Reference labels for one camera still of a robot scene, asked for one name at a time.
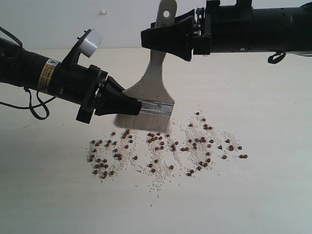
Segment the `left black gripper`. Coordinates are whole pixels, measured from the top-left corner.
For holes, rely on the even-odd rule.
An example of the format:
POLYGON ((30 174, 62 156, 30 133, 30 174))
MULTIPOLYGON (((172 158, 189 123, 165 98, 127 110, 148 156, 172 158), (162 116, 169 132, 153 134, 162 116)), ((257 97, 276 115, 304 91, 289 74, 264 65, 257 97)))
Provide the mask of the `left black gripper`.
POLYGON ((94 109, 96 116, 138 115, 141 101, 123 94, 125 89, 111 76, 106 78, 98 90, 98 84, 107 72, 94 65, 88 68, 79 65, 80 54, 77 41, 53 75, 53 95, 80 105, 76 120, 89 123, 94 109))

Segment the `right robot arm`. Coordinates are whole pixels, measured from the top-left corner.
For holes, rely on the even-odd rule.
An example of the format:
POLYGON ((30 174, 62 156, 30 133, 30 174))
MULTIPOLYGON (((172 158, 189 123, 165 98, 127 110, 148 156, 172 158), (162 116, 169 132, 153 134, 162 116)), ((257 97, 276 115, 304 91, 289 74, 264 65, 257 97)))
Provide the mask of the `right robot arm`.
POLYGON ((212 53, 266 53, 270 64, 286 54, 312 54, 312 5, 254 9, 249 0, 223 6, 218 0, 141 32, 144 48, 190 61, 212 53))

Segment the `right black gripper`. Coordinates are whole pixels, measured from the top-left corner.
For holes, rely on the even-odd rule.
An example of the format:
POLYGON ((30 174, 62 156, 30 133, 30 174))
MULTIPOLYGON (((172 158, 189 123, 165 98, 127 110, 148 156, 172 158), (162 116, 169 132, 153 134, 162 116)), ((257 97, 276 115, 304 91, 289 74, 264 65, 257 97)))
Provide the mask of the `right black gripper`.
POLYGON ((251 0, 220 5, 208 0, 206 6, 175 17, 173 23, 141 31, 141 47, 165 52, 190 61, 194 55, 243 53, 250 49, 253 7, 251 0))

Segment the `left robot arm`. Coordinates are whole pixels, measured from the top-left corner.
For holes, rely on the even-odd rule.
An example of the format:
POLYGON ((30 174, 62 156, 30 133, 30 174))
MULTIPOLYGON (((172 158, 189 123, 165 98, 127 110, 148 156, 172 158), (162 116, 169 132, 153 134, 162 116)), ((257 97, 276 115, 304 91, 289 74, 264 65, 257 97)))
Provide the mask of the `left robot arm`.
POLYGON ((80 38, 68 55, 57 60, 27 51, 5 39, 0 41, 0 80, 25 90, 35 90, 80 106, 77 121, 90 123, 92 115, 138 115, 142 104, 123 94, 107 72, 78 64, 80 54, 87 54, 80 38))

